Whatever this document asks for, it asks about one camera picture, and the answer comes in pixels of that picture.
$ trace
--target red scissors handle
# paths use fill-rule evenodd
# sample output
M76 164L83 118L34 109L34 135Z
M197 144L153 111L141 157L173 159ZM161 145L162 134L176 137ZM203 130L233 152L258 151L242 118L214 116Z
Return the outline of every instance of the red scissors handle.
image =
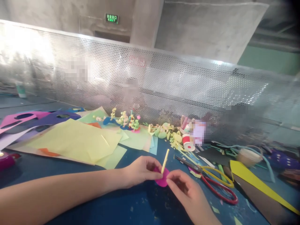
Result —
M202 174L202 180L204 181L204 183L211 189L211 191L213 193L215 193L215 195L217 195L220 199L222 199L223 201L229 203L229 204L232 204L232 205L236 205L238 203L238 197L236 196L236 194L230 190L228 187L218 183L218 182L215 182L214 180L208 178L208 177L204 177L203 174ZM219 186L220 188L223 188L225 191L228 191L233 199L229 199L229 198L225 198L224 196L222 196L221 194L219 194L210 184L210 183L213 183L214 185L216 186Z

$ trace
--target paper scrap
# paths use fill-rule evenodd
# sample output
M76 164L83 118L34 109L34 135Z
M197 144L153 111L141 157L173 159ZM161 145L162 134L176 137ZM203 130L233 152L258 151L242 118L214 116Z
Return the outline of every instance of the paper scrap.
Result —
M112 131L69 119L47 133L32 138L26 146L47 148L50 152L95 164L113 153L121 137Z
M157 145L158 145L158 137L152 136L153 139L153 147L150 147L149 152L152 153L153 155L157 155Z
M235 225L242 225L242 223L236 217L234 217L234 221Z
M275 191L269 188L264 182L262 182L257 176L255 176L244 164L239 161L230 161L230 167L233 174L239 176L243 180L247 181L249 184L256 187L258 190L262 191L264 194L273 198L275 201L279 202L289 210L300 215L300 212L295 209L290 203L279 196Z
M132 133L129 130L125 130L124 132L129 138L121 141L120 144L130 148L135 148L137 150L142 150L145 146L145 143L149 139L150 134L148 133L148 130L147 128L145 128L145 126L140 125L140 127L140 133Z
M98 162L96 162L96 165L104 167L105 169L114 169L116 168L117 164L122 159L126 151L126 148L117 146L111 155L100 159Z
M212 206L212 210L213 210L215 213L220 214L220 211L219 211L217 208L213 207L213 206Z

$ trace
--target wooden stick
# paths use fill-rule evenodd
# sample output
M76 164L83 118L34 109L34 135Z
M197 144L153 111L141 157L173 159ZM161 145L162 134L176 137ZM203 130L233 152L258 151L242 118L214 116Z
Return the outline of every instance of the wooden stick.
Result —
M165 160L164 160L163 165L162 165L162 172L161 172L162 174L165 171L165 167L166 167L166 163L167 163L167 159L168 159L168 154L169 154L169 149L167 150Z

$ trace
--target scissor blade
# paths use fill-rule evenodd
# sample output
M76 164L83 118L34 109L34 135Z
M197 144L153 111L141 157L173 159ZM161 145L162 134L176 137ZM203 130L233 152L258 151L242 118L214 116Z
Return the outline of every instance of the scissor blade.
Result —
M185 159L180 158L180 157L178 157L178 156L175 156L175 157L176 157L176 159L178 159L178 160L181 161L182 163L186 164L186 165L189 166L190 168L196 170L196 171L199 172L199 173L202 173L202 169L199 168L198 166L193 165L193 164L187 162Z

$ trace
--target exit sign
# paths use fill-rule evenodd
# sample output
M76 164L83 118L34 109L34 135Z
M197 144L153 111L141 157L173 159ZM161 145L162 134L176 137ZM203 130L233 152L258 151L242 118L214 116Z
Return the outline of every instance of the exit sign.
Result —
M105 21L113 22L113 23L118 24L119 23L119 16L106 13L105 14Z

